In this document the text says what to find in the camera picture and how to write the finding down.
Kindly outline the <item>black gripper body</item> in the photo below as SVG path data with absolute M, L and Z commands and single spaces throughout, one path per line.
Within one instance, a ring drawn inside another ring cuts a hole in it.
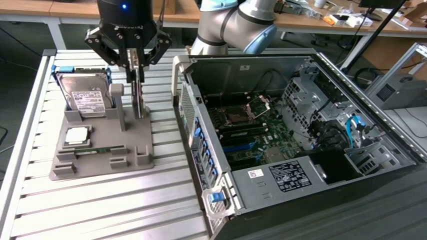
M 144 48 L 157 33 L 151 0 L 97 0 L 104 37 L 119 49 Z

